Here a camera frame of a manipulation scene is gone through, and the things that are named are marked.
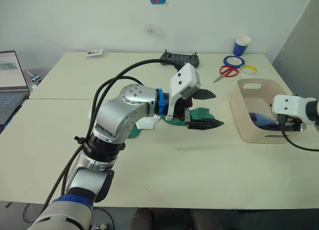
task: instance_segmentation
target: scissors handle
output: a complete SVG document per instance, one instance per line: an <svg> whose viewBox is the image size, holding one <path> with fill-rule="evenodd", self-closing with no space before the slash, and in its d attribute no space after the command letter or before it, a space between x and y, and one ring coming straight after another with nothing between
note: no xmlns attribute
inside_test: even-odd
<svg viewBox="0 0 319 230"><path fill-rule="evenodd" d="M219 69L219 73L221 75L224 75L224 77L234 77L237 76L237 74L239 73L239 71L231 66L228 65L224 65Z"/></svg>

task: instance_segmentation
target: white cloth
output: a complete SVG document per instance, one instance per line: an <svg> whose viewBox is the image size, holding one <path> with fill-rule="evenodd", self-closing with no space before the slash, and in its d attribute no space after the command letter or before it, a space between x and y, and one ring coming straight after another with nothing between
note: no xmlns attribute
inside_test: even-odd
<svg viewBox="0 0 319 230"><path fill-rule="evenodd" d="M138 129L154 129L155 123L160 119L159 115L154 115L153 117L143 117L136 122L136 127Z"/></svg>

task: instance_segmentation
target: blue ring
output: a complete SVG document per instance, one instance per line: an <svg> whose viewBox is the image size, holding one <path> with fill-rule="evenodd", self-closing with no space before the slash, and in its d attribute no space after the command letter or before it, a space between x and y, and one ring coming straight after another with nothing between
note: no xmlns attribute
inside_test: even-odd
<svg viewBox="0 0 319 230"><path fill-rule="evenodd" d="M87 199L85 197L82 196L78 196L78 195L62 195L60 198L57 198L55 200L53 200L52 202L60 202L60 201L69 201L69 202L76 202L76 203L80 203L80 204L84 204L85 206L87 206L89 209L93 209L93 201L90 199Z"/></svg>
<svg viewBox="0 0 319 230"><path fill-rule="evenodd" d="M164 107L166 106L166 102L164 99L164 93L162 89L158 89L159 92L159 101L158 101L158 106L159 106L159 111L158 115L163 115L164 114Z"/></svg>
<svg viewBox="0 0 319 230"><path fill-rule="evenodd" d="M241 64L239 65L233 65L233 64L230 64L227 62L227 59L230 58L230 57L235 57L235 58L238 58L241 60ZM234 67L234 68L240 68L241 66L245 65L245 60L242 59L241 57L237 57L237 56L227 56L224 58L224 64L227 65L227 66L231 66L231 67Z"/></svg>

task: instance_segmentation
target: black game controller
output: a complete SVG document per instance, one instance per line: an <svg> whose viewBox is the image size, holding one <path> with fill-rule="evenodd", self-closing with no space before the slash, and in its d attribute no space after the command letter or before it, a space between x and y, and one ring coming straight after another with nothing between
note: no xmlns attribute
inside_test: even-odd
<svg viewBox="0 0 319 230"><path fill-rule="evenodd" d="M181 66L183 66L187 62L193 65L195 68L198 67L199 65L199 58L196 53L192 55L183 55L183 54L170 53L170 52L167 52L167 50L165 50L165 53L162 54L160 59L169 60L177 64L180 64Z"/></svg>

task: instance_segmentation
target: laptop screen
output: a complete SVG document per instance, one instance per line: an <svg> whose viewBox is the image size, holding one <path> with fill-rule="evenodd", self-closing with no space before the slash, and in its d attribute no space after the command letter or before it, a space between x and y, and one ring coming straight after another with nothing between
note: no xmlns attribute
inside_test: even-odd
<svg viewBox="0 0 319 230"><path fill-rule="evenodd" d="M28 91L15 51L0 52L0 92Z"/></svg>

